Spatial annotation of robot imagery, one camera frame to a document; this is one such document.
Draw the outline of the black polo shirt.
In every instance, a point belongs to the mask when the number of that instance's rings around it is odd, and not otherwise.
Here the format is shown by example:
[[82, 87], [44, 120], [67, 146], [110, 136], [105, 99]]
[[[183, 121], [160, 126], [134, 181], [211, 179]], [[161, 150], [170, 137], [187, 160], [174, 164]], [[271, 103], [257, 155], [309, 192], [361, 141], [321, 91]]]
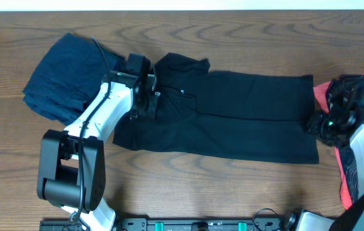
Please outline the black polo shirt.
[[212, 71], [208, 60], [168, 53], [155, 64], [153, 119], [124, 115], [113, 142], [128, 150], [317, 164], [313, 77]]

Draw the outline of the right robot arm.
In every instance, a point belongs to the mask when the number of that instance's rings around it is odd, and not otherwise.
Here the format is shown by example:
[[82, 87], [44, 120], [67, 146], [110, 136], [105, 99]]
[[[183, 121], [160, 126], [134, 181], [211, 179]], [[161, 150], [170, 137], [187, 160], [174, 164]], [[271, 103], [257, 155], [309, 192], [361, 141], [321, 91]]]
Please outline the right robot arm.
[[306, 128], [329, 146], [348, 146], [356, 161], [359, 198], [342, 215], [327, 218], [307, 210], [291, 213], [283, 230], [364, 230], [364, 81], [327, 92], [328, 112], [311, 116]]

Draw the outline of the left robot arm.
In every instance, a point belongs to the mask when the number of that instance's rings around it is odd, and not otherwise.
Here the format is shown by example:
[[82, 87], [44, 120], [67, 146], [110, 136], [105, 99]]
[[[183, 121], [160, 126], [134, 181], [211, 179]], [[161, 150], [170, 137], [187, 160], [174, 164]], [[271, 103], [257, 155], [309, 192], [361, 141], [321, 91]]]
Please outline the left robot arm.
[[109, 71], [84, 113], [62, 131], [48, 130], [41, 142], [37, 194], [69, 213], [44, 220], [40, 230], [115, 230], [116, 213], [103, 194], [104, 144], [119, 120], [153, 118], [158, 95], [151, 62], [131, 54], [120, 71]]

